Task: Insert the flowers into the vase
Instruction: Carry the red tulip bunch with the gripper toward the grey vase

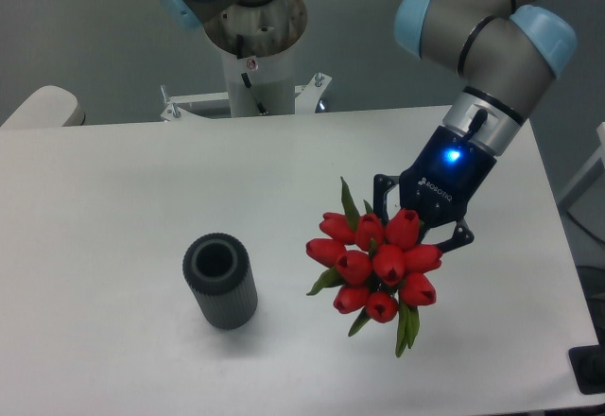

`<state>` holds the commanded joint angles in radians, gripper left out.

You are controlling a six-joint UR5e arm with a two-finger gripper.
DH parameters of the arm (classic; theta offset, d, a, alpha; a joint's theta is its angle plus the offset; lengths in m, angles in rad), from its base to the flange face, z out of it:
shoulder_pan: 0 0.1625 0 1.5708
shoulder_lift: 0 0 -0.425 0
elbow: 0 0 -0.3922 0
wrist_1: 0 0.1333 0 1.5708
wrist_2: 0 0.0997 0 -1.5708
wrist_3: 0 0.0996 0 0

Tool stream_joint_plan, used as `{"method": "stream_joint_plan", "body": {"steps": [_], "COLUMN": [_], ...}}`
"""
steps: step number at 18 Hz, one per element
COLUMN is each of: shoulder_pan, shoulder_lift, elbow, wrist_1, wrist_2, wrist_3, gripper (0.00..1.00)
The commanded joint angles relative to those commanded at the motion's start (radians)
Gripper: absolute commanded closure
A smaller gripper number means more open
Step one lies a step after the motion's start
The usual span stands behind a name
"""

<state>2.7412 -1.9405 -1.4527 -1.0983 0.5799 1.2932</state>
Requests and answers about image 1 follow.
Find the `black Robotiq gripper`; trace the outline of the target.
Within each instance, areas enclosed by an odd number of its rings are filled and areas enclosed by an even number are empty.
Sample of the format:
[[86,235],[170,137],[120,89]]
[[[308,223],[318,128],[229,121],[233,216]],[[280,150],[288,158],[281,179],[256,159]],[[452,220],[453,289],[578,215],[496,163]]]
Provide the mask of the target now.
[[[490,153],[439,127],[400,177],[373,177],[372,209],[382,223],[388,223],[388,194],[398,185],[400,206],[415,211],[421,220],[421,244],[435,246],[440,252],[466,247],[475,240],[464,218],[468,203],[495,164]],[[445,226],[453,228],[448,239],[425,240],[431,230]]]

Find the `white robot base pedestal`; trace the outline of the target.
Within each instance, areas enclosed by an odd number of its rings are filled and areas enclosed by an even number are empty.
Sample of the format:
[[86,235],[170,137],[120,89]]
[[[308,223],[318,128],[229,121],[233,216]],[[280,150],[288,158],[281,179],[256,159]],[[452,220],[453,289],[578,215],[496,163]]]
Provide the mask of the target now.
[[296,87],[294,54],[306,30],[303,0],[160,0],[185,29],[200,28],[221,57],[233,118],[316,113],[331,77]]

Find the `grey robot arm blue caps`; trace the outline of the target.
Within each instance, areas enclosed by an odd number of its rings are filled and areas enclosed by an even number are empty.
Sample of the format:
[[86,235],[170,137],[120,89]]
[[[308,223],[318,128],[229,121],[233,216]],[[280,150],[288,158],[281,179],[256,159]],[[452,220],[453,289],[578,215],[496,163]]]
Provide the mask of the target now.
[[413,164],[373,180],[373,209],[389,218],[387,197],[416,212],[420,231],[452,224],[443,252],[470,244],[468,203],[573,56],[574,29],[537,0],[403,0],[396,42],[454,70],[466,82]]

